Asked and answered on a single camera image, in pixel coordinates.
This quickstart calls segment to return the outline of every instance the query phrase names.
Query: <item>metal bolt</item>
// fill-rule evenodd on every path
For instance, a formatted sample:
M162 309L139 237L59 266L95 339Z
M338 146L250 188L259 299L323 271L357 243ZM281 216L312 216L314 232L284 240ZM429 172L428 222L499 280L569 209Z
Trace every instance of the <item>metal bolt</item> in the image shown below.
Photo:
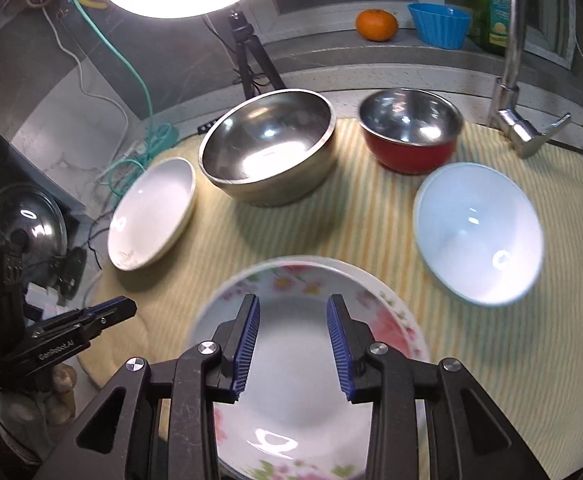
M448 372L457 372L460 370L460 368L462 368L462 364L460 364L460 361L454 359L453 357L447 357L443 359L443 368L445 368L445 370Z
M389 347L384 343L372 343L369 345L369 351L374 355L383 355L389 352Z
M145 365L145 360L142 357L132 357L127 361L126 367L130 372L137 372Z
M213 354L216 350L218 350L218 345L213 341L203 341L198 345L198 352L202 355Z

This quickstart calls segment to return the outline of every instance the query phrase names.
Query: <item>dish soap bottle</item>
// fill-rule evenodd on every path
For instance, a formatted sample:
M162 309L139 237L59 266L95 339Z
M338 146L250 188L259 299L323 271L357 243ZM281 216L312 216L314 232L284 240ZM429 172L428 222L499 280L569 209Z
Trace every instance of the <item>dish soap bottle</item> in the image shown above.
M510 0L478 0L473 37L483 49L505 55L509 38Z

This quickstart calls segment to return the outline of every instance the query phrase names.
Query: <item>bowl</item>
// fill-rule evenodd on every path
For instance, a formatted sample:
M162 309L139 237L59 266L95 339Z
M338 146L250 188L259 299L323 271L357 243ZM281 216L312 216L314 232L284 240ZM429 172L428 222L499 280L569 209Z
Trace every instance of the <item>bowl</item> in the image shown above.
M327 329L329 296L342 294L351 317L368 323L378 340L415 359L428 351L417 327L382 298L385 286L356 270L361 281L303 256L276 258L230 278L201 311L186 348L234 319L245 294L260 299L245 390L235 404L214 407L218 457L238 478L345 480L364 473L371 405L353 405L341 391ZM398 306L400 314L405 310ZM421 404L417 420L424 429Z
M163 256L193 212L196 174L179 156L149 167L120 200L111 219L107 248L121 270L148 266Z
M463 118L446 99L410 88L382 90L359 107L365 141L380 164L398 173L429 173L456 150Z
M230 110L209 131L198 163L235 199L277 206L305 196L335 162L335 113L309 90L269 92Z
M418 38L439 48L461 48L471 22L464 10L440 4L409 4Z
M414 203L414 235L439 282L479 306L522 299L542 269L533 205L509 178L481 164L450 164L425 179Z

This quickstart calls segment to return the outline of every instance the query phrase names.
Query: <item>white bowl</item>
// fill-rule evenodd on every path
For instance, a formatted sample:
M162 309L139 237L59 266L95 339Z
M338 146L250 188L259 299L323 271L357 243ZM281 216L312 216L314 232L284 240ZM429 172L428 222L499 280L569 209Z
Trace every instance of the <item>white bowl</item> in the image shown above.
M185 158L151 166L122 198L111 219L107 243L121 270L147 266L163 256L191 218L196 174Z
M409 325L413 318L395 293L383 293L379 280L361 271L362 282L331 260L321 265L301 258L276 258L223 283L186 344L210 339L219 323L234 319L245 294L260 299L245 390L235 404L214 407L218 457L239 478L343 480L364 473L371 406L347 402L340 389L327 330L331 294L342 294L351 317L368 323L378 340L411 358L428 357L415 321ZM392 297L395 310L387 304ZM423 426L421 405L417 418Z
M450 164L425 179L414 203L414 235L435 277L479 306L523 298L542 269L533 205L509 178L481 164Z

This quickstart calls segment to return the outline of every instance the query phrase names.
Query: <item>tripod leg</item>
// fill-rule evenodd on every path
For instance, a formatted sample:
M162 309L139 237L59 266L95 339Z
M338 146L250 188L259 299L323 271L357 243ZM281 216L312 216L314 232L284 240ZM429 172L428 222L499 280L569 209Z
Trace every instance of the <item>tripod leg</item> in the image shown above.
M249 100L254 97L254 87L251 85L251 76L249 63L247 62L247 51L244 48L244 43L236 43L236 59L238 59L238 72L240 73L240 80L242 81L242 90L244 90L244 98Z
M271 62L267 51L262 46L262 43L258 39L255 34L251 34L249 39L245 42L247 48L251 51L254 55L254 59L262 68L262 72L267 76L271 86L273 86L274 90L284 90L286 89L286 85L283 83L278 70Z

